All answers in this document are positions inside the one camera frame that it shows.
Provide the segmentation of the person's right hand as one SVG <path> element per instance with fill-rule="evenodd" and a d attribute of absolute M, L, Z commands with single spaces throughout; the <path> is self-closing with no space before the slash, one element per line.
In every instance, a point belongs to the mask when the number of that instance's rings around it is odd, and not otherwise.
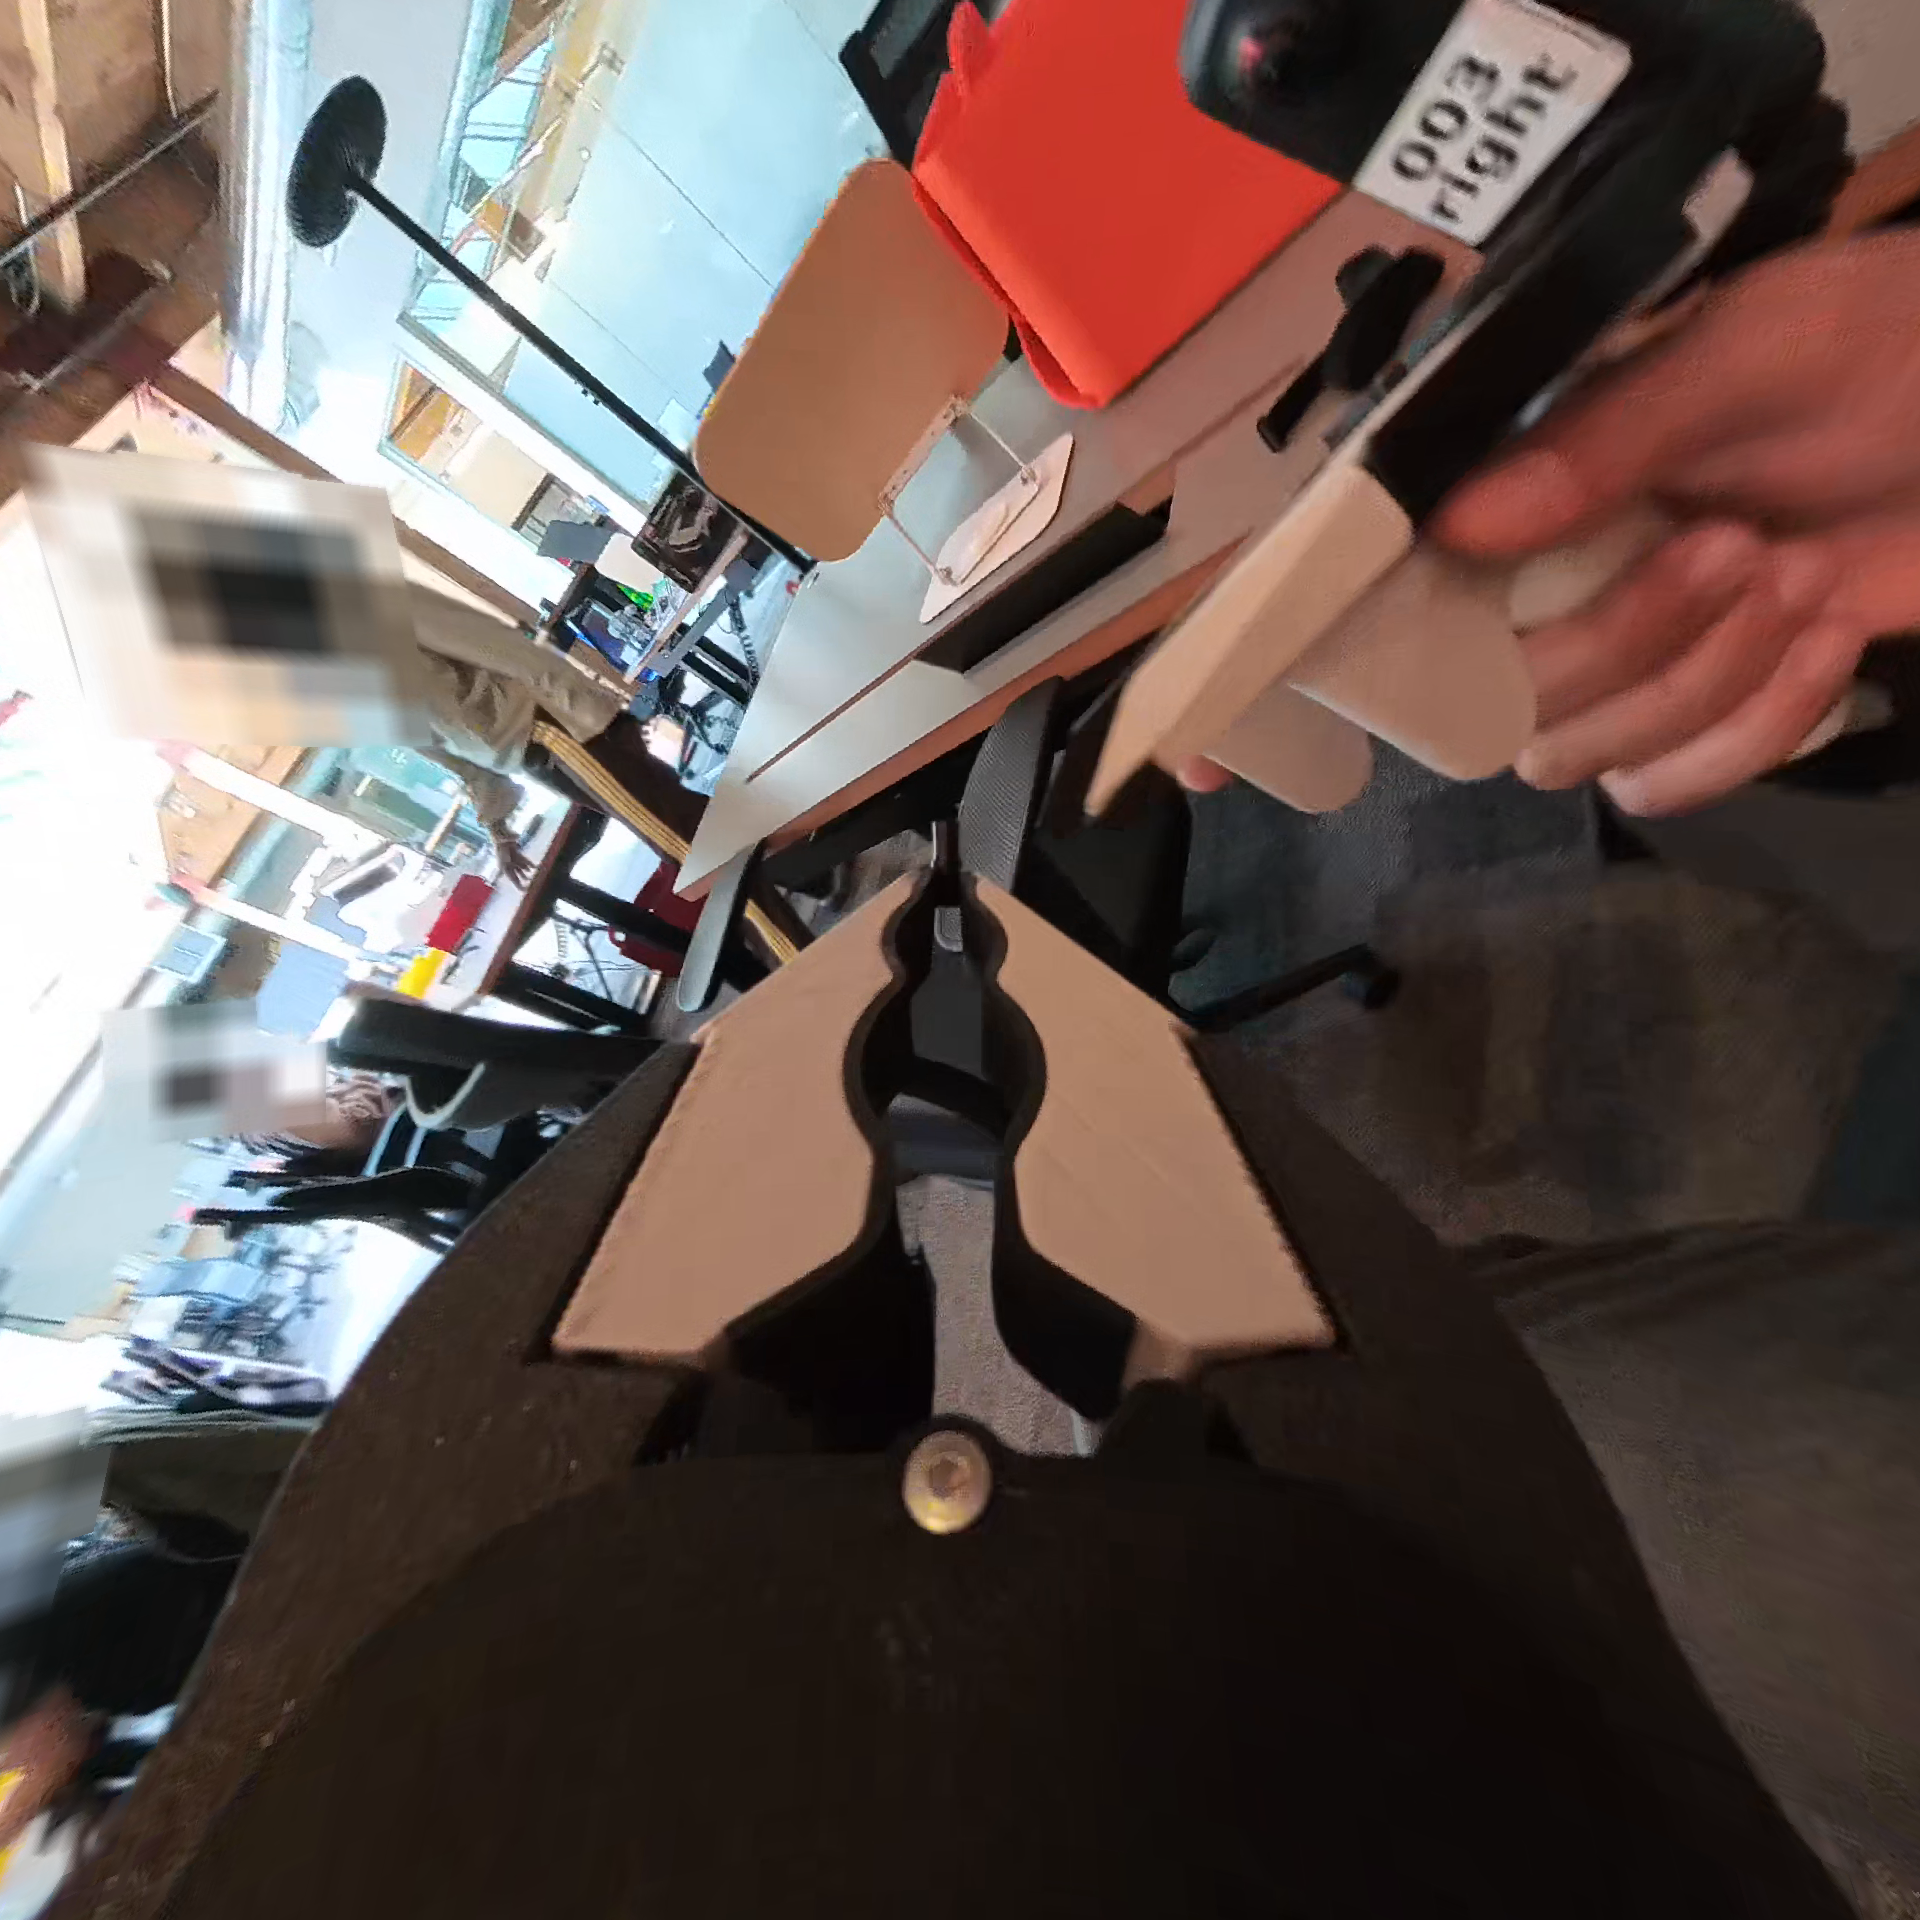
<path fill-rule="evenodd" d="M 1635 507 L 1672 532 L 1521 640 L 1514 774 L 1627 814 L 1725 799 L 1801 751 L 1877 640 L 1917 622 L 1917 232 L 1761 260 L 1546 414 L 1430 521 L 1529 560 Z"/>

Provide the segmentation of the grey desk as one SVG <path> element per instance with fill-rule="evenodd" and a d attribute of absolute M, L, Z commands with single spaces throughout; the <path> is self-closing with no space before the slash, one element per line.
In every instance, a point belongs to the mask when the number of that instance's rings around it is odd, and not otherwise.
<path fill-rule="evenodd" d="M 1369 199 L 1337 199 L 1162 366 L 1106 412 L 1083 416 L 1074 452 L 1090 457 L 1097 481 L 1066 484 L 1066 547 L 1081 548 L 1083 528 L 1114 510 L 1150 521 L 1154 540 L 1049 614 L 1025 616 L 999 649 L 957 671 L 967 710 L 981 713 L 973 731 L 1032 682 L 1077 682 L 1136 654 L 1189 611 L 1245 540 L 1282 518 L 1369 390 L 1320 398 L 1282 452 L 1258 441 L 1256 422 L 1327 343 L 1341 316 L 1337 268 L 1366 248 L 1426 249 L 1446 263 L 1395 358 L 1481 268 L 1475 252 Z"/>
<path fill-rule="evenodd" d="M 921 622 L 927 577 L 889 523 L 850 560 L 816 571 L 800 588 L 678 860 L 678 891 L 704 899 L 742 851 L 775 851 L 826 826 L 983 731 L 1025 684 L 1071 680 L 1161 627 L 1207 568 L 1183 536 L 1178 507 L 1200 447 L 1233 412 L 1231 401 L 1208 395 L 1211 382 L 1195 348 L 1183 348 L 1112 407 L 1074 416 L 1041 394 L 1025 366 L 1001 368 L 970 418 L 929 450 L 906 484 L 910 523 L 953 528 L 1014 475 L 1011 450 L 1035 457 L 1071 434 L 1053 523 L 937 622 Z M 1112 506 L 1145 518 L 1168 507 L 1170 527 L 1139 559 L 1063 608 L 1023 616 L 983 663 L 931 663 L 954 620 L 973 608 L 1001 611 L 1025 571 Z"/>

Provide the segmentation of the black pole lamp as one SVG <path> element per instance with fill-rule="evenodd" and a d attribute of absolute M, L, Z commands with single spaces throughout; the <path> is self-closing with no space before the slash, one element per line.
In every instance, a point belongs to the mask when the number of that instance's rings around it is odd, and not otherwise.
<path fill-rule="evenodd" d="M 344 236 L 361 208 L 371 211 L 419 260 L 463 288 L 517 342 L 529 345 L 573 390 L 638 436 L 671 474 L 686 479 L 695 489 L 709 492 L 695 463 L 678 443 L 614 394 L 595 372 L 590 372 L 573 353 L 526 318 L 479 273 L 466 268 L 450 248 L 377 187 L 377 167 L 385 152 L 385 138 L 385 108 L 369 81 L 346 78 L 327 91 L 303 123 L 286 179 L 282 211 L 289 236 L 306 249 L 323 249 Z"/>

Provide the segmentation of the orange storage bin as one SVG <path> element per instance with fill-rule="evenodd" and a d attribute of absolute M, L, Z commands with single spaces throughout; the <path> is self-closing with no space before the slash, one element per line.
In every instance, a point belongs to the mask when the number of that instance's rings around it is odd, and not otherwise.
<path fill-rule="evenodd" d="M 957 6 L 912 179 L 1043 394 L 1130 390 L 1339 186 L 1189 102 L 1182 3 Z"/>

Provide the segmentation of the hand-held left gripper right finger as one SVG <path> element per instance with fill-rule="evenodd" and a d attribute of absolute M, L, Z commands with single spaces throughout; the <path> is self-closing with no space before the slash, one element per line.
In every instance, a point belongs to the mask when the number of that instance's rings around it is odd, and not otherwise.
<path fill-rule="evenodd" d="M 967 883 L 1010 1095 L 992 1306 L 1074 1414 L 1224 1362 L 1326 1354 L 1337 1321 L 1192 1056 L 1191 1030 L 992 880 Z"/>

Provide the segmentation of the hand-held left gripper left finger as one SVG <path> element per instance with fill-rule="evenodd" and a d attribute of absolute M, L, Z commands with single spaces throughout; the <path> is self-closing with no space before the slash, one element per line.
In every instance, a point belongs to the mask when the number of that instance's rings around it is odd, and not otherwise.
<path fill-rule="evenodd" d="M 587 1255 L 554 1356 L 704 1369 L 931 1367 L 931 1296 L 904 1252 L 890 1150 L 861 1067 L 904 994 L 896 935 L 927 878 L 889 883 L 693 1043 L 690 1067 Z"/>

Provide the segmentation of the person's leg in grey trousers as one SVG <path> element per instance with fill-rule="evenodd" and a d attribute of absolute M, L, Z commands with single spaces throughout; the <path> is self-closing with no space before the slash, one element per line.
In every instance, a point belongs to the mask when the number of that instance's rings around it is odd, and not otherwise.
<path fill-rule="evenodd" d="M 1498 1236 L 1462 1257 L 1761 1780 L 1861 1915 L 1914 1915 L 1914 1228 Z"/>

